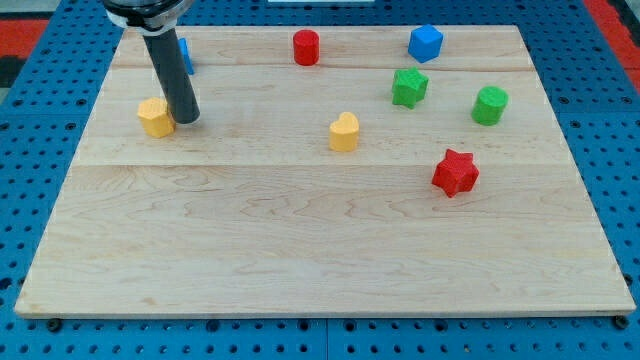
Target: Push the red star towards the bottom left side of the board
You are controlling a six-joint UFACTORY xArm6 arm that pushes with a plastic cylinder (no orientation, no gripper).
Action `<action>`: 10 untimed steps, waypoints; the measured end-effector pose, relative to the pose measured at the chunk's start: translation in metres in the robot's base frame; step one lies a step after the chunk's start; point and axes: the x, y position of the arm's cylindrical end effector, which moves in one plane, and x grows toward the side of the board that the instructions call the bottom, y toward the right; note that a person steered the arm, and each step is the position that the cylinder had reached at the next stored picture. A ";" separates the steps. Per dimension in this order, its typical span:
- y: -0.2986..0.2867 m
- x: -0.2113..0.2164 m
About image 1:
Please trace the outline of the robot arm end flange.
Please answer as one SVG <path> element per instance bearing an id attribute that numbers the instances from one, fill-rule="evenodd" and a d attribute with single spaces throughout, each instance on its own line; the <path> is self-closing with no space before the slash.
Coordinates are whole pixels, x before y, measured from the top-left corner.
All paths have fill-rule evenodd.
<path id="1" fill-rule="evenodd" d="M 102 0 L 107 17 L 123 29 L 133 28 L 144 36 L 162 34 L 177 25 L 178 19 L 195 0 Z"/>

